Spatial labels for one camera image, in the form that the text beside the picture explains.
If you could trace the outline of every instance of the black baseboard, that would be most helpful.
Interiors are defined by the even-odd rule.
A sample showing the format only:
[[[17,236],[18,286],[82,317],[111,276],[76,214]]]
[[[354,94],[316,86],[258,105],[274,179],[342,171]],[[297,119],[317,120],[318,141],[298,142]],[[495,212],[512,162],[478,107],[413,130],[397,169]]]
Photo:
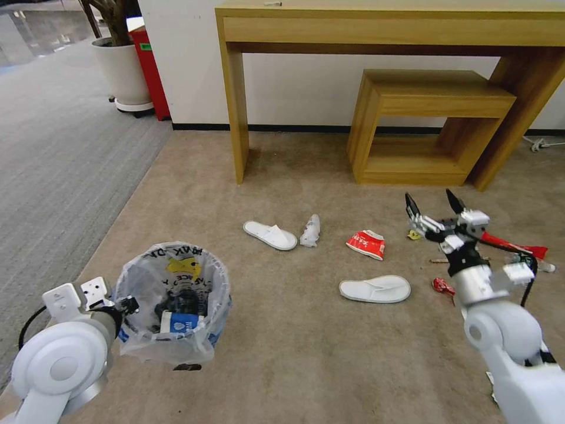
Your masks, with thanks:
[[[175,131],[229,131],[229,124],[176,124],[172,123]],[[250,124],[250,131],[264,133],[349,133],[349,125],[263,125]],[[377,127],[377,134],[439,134],[440,127]],[[526,135],[531,137],[564,137],[565,130],[528,130]]]

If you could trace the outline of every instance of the power cord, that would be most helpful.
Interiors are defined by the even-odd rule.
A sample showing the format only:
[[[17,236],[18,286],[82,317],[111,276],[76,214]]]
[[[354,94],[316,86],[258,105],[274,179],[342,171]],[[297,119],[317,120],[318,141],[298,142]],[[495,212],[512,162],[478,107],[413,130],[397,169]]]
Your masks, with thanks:
[[[28,320],[25,322],[24,326],[22,327],[22,330],[19,332],[19,339],[18,339],[18,350],[22,350],[22,347],[24,346],[24,338],[25,338],[25,332],[28,330],[28,327],[30,326],[30,324],[34,321],[34,319],[37,318],[37,316],[42,313],[45,309],[47,309],[46,306],[42,306],[40,307],[37,311],[34,312],[34,314],[28,318]]]

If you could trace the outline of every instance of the white slipper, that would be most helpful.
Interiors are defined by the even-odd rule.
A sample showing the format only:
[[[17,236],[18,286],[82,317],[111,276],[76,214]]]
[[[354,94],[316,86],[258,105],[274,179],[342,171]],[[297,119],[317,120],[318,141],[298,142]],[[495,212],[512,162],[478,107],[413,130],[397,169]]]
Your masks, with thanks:
[[[340,293],[343,297],[360,302],[396,303],[410,295],[410,284],[399,276],[383,276],[371,280],[342,281]]]
[[[270,227],[255,221],[247,221],[243,224],[243,230],[279,250],[292,250],[298,243],[294,234],[282,230],[276,225]]]

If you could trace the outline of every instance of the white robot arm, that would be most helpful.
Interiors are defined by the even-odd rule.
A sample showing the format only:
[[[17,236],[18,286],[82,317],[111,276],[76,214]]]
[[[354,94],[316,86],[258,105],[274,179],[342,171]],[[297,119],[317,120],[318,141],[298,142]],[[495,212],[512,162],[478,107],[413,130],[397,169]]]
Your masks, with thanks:
[[[19,351],[12,386],[22,403],[2,424],[57,424],[94,398],[107,382],[110,347],[122,317],[138,310],[131,296],[112,302],[102,277],[84,283],[80,291],[63,284],[44,293],[43,301],[58,324]]]
[[[465,208],[449,190],[447,197],[456,218],[435,221],[420,214],[408,193],[406,210],[412,228],[439,243],[448,259],[465,335],[493,375],[502,414],[508,424],[563,423],[565,373],[543,343],[537,320],[504,300],[512,288],[533,281],[534,273],[525,263],[515,263],[493,274],[476,249],[489,217]]]

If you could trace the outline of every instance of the white plastic bag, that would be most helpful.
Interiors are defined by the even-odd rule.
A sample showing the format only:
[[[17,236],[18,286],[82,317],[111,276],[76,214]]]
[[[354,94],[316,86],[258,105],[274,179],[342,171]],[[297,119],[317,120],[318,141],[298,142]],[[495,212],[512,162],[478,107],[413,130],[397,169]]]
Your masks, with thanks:
[[[173,365],[212,360],[231,307],[228,274],[214,255],[181,241],[156,244],[124,265],[115,298],[129,295],[139,303],[139,312],[124,319],[118,335],[121,355]],[[186,333],[160,333],[158,313],[171,309],[171,303],[205,317]]]
[[[306,247],[316,247],[316,241],[320,238],[320,216],[314,214],[306,223],[304,233],[300,236],[300,244]]]

